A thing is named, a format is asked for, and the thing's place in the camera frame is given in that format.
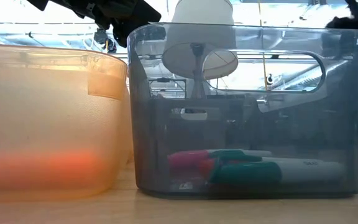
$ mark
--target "translucent plastic container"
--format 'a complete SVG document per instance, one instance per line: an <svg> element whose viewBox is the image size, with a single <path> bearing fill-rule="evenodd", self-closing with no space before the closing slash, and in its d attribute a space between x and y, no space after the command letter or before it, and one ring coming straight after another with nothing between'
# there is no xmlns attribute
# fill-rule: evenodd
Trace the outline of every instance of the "translucent plastic container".
<svg viewBox="0 0 358 224"><path fill-rule="evenodd" d="M127 65L85 50L0 45L0 200L110 188L127 161Z"/></svg>
<svg viewBox="0 0 358 224"><path fill-rule="evenodd" d="M153 24L128 46L144 192L358 194L358 30Z"/></svg>

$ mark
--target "white lamp shade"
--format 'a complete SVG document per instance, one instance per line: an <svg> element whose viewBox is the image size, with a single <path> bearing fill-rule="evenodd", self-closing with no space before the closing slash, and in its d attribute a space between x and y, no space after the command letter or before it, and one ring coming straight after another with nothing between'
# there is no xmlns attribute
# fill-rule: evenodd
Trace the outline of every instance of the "white lamp shade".
<svg viewBox="0 0 358 224"><path fill-rule="evenodd" d="M180 0L167 30L167 43L162 55L164 66L172 73L193 78L196 66L191 44L204 44L201 58L206 80L231 74L238 66L235 52L236 34L233 7L229 0Z"/></svg>

